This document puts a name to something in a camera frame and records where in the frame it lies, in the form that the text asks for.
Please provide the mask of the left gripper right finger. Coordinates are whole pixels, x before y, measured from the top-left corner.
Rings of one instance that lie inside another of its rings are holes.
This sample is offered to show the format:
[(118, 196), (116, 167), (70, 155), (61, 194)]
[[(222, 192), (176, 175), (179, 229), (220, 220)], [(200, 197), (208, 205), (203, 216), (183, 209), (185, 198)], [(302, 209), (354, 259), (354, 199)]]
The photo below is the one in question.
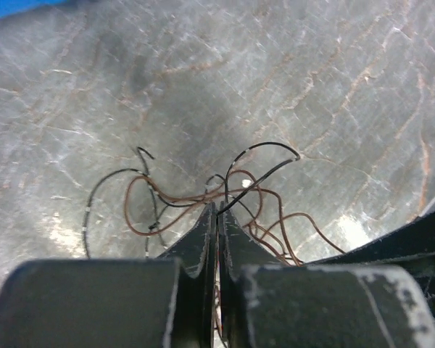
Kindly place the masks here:
[(223, 337), (230, 347), (435, 347), (418, 282), (398, 265), (286, 266), (217, 218)]

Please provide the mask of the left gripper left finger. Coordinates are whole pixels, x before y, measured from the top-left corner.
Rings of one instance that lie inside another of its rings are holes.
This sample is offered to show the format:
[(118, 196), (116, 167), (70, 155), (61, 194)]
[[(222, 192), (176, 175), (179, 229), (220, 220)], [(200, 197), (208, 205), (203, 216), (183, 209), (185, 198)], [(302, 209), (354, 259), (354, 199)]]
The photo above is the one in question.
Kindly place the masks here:
[(0, 290), (0, 347), (211, 347), (216, 217), (149, 259), (31, 260)]

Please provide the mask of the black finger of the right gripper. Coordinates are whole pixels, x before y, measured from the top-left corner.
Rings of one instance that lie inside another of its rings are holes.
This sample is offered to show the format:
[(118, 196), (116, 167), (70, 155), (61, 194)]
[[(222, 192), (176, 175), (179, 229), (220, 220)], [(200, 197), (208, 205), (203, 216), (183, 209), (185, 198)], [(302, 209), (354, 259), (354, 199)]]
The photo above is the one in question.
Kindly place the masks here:
[(411, 223), (351, 252), (309, 265), (398, 265), (419, 284), (435, 320), (435, 197)]

